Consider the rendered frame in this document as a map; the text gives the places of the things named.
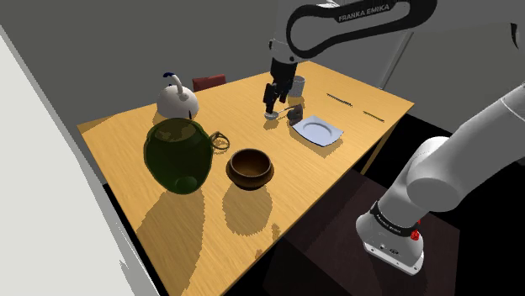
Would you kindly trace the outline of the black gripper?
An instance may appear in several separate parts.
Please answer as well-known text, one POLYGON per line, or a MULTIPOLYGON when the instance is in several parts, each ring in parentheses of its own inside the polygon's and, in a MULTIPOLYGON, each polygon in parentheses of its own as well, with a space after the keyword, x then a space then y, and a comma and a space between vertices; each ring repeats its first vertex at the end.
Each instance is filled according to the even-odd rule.
POLYGON ((289 89, 293 84, 295 72, 297 69, 296 63, 284 63, 273 58, 270 68, 270 74, 273 78, 273 83, 267 83, 263 95, 263 102, 265 103, 265 113, 271 114, 275 104, 276 87, 279 89, 278 100, 281 103, 286 102, 289 89))

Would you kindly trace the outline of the silver spoon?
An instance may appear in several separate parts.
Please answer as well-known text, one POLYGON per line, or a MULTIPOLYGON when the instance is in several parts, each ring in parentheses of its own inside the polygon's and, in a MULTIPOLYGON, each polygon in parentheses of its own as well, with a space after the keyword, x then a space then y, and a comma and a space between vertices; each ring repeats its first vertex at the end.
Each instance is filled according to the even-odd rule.
POLYGON ((273 111, 273 112, 271 112, 271 113, 265 112, 265 113, 264 113, 264 117, 265 117, 265 119, 267 119, 267 120, 275 120, 275 119, 277 119, 277 118, 279 117, 279 115, 282 114, 284 111, 288 111, 288 110, 293 109, 293 108, 294 108, 294 106, 289 106, 289 107, 284 108, 284 109, 279 110, 279 111, 273 111))

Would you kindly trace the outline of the grey cup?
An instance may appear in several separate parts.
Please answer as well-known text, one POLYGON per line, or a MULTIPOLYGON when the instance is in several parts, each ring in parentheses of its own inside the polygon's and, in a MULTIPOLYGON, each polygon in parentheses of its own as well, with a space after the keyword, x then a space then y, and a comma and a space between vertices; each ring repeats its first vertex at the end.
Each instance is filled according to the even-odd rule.
POLYGON ((295 76, 293 79, 292 87, 288 92, 289 97, 297 98, 301 97, 305 86, 305 78, 302 76, 295 76))

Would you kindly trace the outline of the dark grey small figure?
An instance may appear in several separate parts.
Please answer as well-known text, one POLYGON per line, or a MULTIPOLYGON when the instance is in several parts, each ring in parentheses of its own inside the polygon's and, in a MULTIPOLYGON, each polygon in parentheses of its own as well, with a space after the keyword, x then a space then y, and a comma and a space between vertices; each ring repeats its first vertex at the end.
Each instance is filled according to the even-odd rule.
POLYGON ((288 110, 287 118, 290 126, 299 123, 303 119, 303 106, 301 104, 291 106, 288 110))

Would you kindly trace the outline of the white square plate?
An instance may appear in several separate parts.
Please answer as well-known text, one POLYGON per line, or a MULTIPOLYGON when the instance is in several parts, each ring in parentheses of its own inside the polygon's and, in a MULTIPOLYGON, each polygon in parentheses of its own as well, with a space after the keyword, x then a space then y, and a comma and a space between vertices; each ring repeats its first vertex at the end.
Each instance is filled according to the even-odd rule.
POLYGON ((322 147, 335 143, 343 134, 341 129, 315 115, 302 119, 293 126, 293 129, 309 142, 322 147))

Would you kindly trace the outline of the red chair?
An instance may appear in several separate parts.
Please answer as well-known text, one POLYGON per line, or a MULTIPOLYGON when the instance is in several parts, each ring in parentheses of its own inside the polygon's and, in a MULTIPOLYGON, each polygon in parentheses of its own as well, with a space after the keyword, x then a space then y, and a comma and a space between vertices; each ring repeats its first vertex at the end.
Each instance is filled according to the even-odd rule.
POLYGON ((211 77, 193 78, 192 83, 194 91, 198 92, 211 87, 217 87, 226 84, 226 79, 225 74, 219 74, 211 77))

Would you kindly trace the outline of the brown wooden bowl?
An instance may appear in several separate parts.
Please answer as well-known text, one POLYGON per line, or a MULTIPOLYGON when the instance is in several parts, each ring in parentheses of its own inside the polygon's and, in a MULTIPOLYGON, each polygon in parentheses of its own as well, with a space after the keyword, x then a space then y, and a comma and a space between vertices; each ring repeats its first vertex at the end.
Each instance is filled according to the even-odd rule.
POLYGON ((225 166, 226 175, 243 190, 257 190, 273 177, 274 167, 263 151, 246 148, 235 152, 225 166))

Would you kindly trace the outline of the wooden table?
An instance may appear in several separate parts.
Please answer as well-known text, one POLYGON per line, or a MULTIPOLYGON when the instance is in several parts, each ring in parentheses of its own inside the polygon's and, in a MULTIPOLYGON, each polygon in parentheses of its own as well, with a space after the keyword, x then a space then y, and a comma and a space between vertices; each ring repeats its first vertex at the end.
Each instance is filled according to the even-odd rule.
POLYGON ((219 296, 286 232, 349 168, 374 157, 411 102, 314 62, 298 65, 305 78, 299 103, 343 131, 321 147, 290 128, 285 117, 264 118, 263 73, 198 92, 198 123, 230 141, 213 156, 195 193, 177 195, 146 168, 143 145, 160 121, 155 105, 79 125, 89 150, 129 221, 161 296, 219 296), (330 93, 353 108, 328 97, 330 93), (363 114, 370 112, 384 123, 363 114), (226 175, 231 156, 246 148, 268 155, 272 179, 243 190, 226 175))

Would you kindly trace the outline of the dark green round glass pot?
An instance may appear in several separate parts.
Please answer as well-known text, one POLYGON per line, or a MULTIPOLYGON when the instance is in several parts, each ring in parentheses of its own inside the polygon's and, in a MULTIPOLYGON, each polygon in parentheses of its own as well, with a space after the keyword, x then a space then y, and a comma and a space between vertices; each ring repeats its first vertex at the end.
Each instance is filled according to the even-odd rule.
POLYGON ((204 184, 214 151, 229 147, 229 139, 219 131, 209 135, 191 119, 166 119, 148 131, 144 162, 167 191, 190 194, 204 184))

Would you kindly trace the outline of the dark robot stand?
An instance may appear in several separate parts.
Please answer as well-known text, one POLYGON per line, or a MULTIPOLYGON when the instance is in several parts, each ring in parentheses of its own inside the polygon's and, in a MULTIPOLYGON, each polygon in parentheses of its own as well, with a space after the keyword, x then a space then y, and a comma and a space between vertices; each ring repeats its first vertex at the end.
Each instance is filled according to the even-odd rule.
POLYGON ((283 236, 263 282, 270 296, 464 296, 460 232, 427 214, 421 271, 410 276, 368 254, 355 229, 385 189, 349 170, 283 236))

